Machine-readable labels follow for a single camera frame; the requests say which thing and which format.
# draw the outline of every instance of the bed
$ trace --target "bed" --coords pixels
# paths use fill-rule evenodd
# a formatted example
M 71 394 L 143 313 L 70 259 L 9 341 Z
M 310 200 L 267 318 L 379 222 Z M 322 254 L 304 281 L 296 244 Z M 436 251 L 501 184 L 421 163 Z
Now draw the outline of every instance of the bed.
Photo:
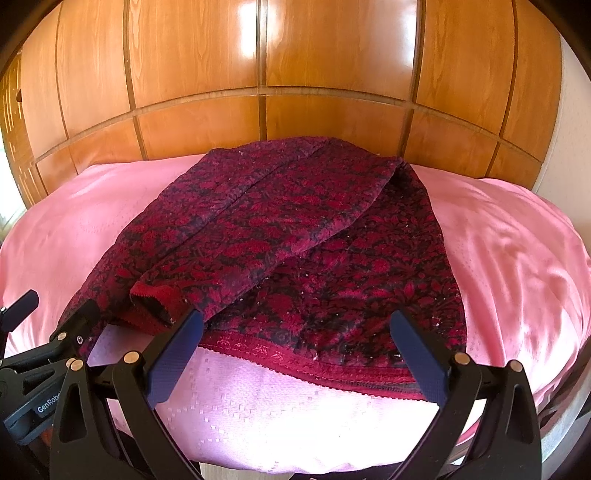
M 32 288 L 40 306 L 10 335 L 7 356 L 47 341 L 121 230 L 202 157 L 92 166 L 25 214 L 0 250 L 0 297 L 10 304 Z M 413 169 L 427 189 L 460 288 L 466 351 L 480 364 L 522 362 L 541 410 L 590 333 L 591 260 L 581 239 L 558 209 L 523 187 Z M 109 326 L 89 362 L 116 361 L 149 341 Z M 544 458 L 578 414 L 590 377 L 587 368 L 544 427 Z M 111 407 L 125 431 L 118 406 Z M 402 461 L 437 406 L 319 387 L 198 348 L 172 397 L 157 410 L 191 460 L 268 473 L 324 473 Z M 460 443 L 473 434 L 482 410 L 476 403 Z

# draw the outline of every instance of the wooden headboard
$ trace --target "wooden headboard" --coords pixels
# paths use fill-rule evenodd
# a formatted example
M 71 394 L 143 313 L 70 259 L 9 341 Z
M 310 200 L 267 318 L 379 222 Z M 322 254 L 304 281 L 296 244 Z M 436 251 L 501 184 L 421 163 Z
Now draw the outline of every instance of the wooden headboard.
M 528 0 L 64 0 L 0 127 L 28 205 L 95 163 L 295 135 L 531 188 L 560 88 Z

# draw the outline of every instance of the wooden panel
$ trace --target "wooden panel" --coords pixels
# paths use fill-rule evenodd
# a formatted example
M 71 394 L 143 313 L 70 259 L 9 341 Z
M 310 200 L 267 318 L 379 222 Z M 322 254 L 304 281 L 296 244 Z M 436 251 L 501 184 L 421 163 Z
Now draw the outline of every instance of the wooden panel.
M 528 0 L 517 0 L 517 73 L 503 137 L 544 160 L 560 99 L 560 35 Z
M 207 153 L 259 140 L 258 98 L 181 103 L 138 117 L 149 159 Z
M 416 0 L 268 0 L 267 84 L 410 97 Z
M 511 0 L 427 0 L 417 102 L 496 134 L 509 98 Z
M 70 154 L 78 173 L 91 165 L 142 160 L 131 118 L 77 140 L 70 145 Z
M 496 141 L 463 125 L 414 112 L 404 158 L 410 163 L 483 177 Z
M 22 110 L 35 157 L 66 139 L 56 79 L 57 20 L 61 4 L 47 15 L 22 46 Z
M 542 164 L 537 160 L 505 145 L 500 145 L 488 176 L 510 181 L 531 190 L 541 168 Z
M 35 205 L 47 197 L 45 185 L 43 185 L 43 181 L 36 165 L 31 165 L 28 168 L 21 168 L 17 178 L 17 184 L 22 185 L 22 188 L 26 192 L 32 205 Z
M 37 166 L 11 166 L 11 170 L 17 182 L 18 191 L 21 193 L 22 200 L 27 208 L 47 197 Z
M 57 80 L 68 134 L 129 111 L 123 60 L 124 0 L 65 0 Z
M 21 55 L 17 54 L 0 80 L 0 130 L 12 176 L 17 182 L 23 202 L 29 208 L 43 200 L 47 193 L 38 174 L 35 175 L 36 168 L 33 167 L 34 173 L 31 173 L 29 168 L 34 157 L 27 136 L 22 103 L 17 101 L 17 94 L 21 88 L 20 78 Z
M 47 193 L 55 192 L 62 184 L 78 175 L 70 150 L 64 147 L 37 163 Z
M 131 0 L 128 34 L 137 106 L 256 86 L 252 0 Z
M 405 109 L 320 95 L 267 96 L 267 138 L 338 137 L 381 155 L 397 155 Z

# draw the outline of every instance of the red floral fabric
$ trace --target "red floral fabric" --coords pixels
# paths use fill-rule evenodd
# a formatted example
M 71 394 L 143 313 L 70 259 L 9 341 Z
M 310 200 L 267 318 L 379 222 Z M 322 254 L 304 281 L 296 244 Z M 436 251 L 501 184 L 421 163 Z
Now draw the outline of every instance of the red floral fabric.
M 400 158 L 293 138 L 213 150 L 119 235 L 60 321 L 94 299 L 158 333 L 192 304 L 201 346 L 318 385 L 422 398 L 389 336 L 405 306 L 447 346 L 466 322 L 424 186 Z

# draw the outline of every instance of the pink bedspread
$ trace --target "pink bedspread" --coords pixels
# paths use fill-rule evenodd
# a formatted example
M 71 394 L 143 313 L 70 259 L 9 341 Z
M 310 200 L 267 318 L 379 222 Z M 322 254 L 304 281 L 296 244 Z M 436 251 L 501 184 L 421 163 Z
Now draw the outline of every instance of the pink bedspread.
M 0 250 L 0 304 L 33 288 L 40 306 L 11 335 L 7 355 L 47 341 L 117 234 L 199 158 L 94 166 L 27 212 Z M 519 359 L 539 403 L 589 334 L 591 261 L 581 239 L 556 208 L 520 187 L 414 168 L 462 292 L 467 351 L 484 364 Z M 109 327 L 92 360 L 115 361 L 149 340 Z M 158 407 L 188 457 L 273 473 L 401 461 L 436 410 L 318 387 L 201 348 Z M 390 435 L 394 430 L 407 434 Z

